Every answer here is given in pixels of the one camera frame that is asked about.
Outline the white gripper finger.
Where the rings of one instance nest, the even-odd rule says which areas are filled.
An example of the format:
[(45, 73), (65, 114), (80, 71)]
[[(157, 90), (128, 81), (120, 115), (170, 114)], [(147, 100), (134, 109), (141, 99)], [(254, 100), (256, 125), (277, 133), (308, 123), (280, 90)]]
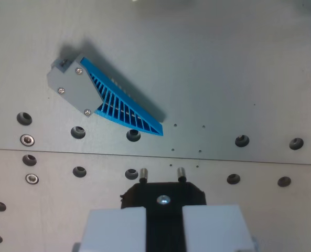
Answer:
[(91, 210), (81, 251), (146, 251), (146, 209)]
[(183, 207), (186, 251), (252, 251), (253, 240), (238, 205)]

